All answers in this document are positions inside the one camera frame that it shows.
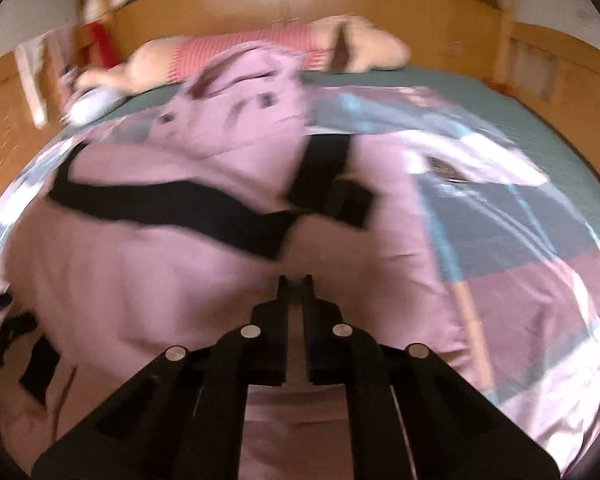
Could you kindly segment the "green bed sheet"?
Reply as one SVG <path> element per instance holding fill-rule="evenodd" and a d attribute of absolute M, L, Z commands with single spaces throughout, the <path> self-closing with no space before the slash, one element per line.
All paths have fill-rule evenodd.
<path fill-rule="evenodd" d="M 91 129 L 50 197 L 109 221 L 286 229 L 321 216 L 368 229 L 382 212 L 510 212 L 530 226 L 588 221 L 527 148 L 539 123 L 462 76 L 325 75 L 288 54 L 215 60 L 163 105 Z"/>

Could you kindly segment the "white hanging cloth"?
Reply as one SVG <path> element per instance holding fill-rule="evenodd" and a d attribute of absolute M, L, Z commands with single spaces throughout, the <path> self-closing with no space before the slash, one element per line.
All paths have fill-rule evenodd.
<path fill-rule="evenodd" d="M 46 54 L 45 34 L 18 44 L 14 51 L 20 84 L 37 129 L 43 129 L 48 124 L 46 99 L 41 90 Z"/>

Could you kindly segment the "wooden wardrobe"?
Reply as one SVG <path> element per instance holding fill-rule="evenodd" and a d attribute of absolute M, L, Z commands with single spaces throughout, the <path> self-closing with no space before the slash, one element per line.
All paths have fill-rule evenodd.
<path fill-rule="evenodd" d="M 338 14 L 361 15 L 411 49 L 416 66 L 478 79 L 498 79 L 508 15 L 496 0 L 134 0 L 106 10 L 102 20 L 118 55 L 126 58 L 163 36 L 212 36 L 282 28 Z M 52 62 L 40 75 L 47 126 L 36 128 L 15 55 L 0 58 L 0 196 L 18 172 L 60 130 Z"/>

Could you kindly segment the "white round pillow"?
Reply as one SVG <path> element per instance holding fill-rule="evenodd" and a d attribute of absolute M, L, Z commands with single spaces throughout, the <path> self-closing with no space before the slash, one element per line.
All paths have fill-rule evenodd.
<path fill-rule="evenodd" d="M 123 92 L 113 88 L 88 90 L 69 106 L 64 123 L 76 128 L 87 126 L 121 106 L 127 99 Z"/>

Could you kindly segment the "large striped plush toy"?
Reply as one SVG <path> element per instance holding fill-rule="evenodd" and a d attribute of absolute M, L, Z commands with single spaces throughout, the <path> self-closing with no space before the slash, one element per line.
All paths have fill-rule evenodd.
<path fill-rule="evenodd" d="M 411 58 L 411 50 L 402 40 L 366 18 L 334 15 L 282 28 L 149 40 L 113 68 L 89 68 L 76 78 L 76 88 L 104 87 L 135 96 L 177 84 L 215 60 L 228 60 L 250 50 L 288 54 L 294 70 L 337 74 L 400 70 Z"/>

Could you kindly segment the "pink jacket with black stripe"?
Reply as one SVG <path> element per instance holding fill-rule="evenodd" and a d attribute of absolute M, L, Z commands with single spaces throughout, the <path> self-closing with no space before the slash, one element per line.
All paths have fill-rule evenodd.
<path fill-rule="evenodd" d="M 166 348 L 204 348 L 244 324 L 281 275 L 312 275 L 383 344 L 420 341 L 474 374 L 431 212 L 382 212 L 364 230 L 314 215 L 286 229 L 144 226 L 53 200 L 59 168 L 3 252 L 15 303 L 38 322 L 0 371 L 0 436 L 24 469 Z"/>

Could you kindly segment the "wooden bed headboard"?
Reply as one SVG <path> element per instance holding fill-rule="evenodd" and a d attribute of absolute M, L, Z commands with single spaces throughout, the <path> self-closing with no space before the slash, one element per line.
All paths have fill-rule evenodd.
<path fill-rule="evenodd" d="M 506 84 L 600 175 L 600 50 L 558 30 L 515 23 Z"/>

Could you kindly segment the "red hanging item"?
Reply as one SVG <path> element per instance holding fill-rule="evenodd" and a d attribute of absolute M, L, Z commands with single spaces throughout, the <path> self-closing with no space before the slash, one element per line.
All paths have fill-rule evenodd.
<path fill-rule="evenodd" d="M 120 60 L 105 25 L 101 22 L 91 22 L 86 24 L 85 27 L 91 35 L 102 66 L 105 68 L 117 66 Z"/>

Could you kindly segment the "plaid pink grey quilt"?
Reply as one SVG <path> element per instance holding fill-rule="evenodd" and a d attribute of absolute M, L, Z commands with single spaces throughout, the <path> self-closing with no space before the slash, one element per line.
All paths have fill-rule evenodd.
<path fill-rule="evenodd" d="M 429 347 L 460 374 L 548 453 L 562 478 L 600 435 L 600 239 L 588 222 L 564 220 L 546 230 L 510 212 L 455 219 L 431 213 L 474 374 L 462 374 L 428 344 L 411 344 Z M 286 380 L 249 388 L 235 479 L 357 479 L 346 392 L 342 385 L 313 385 L 306 374 L 300 298 L 306 276 L 326 300 L 312 275 L 279 277 L 289 285 Z M 38 327 L 6 284 L 0 371 L 7 351 Z M 33 478 L 34 464 L 19 466 L 0 436 L 1 478 Z"/>

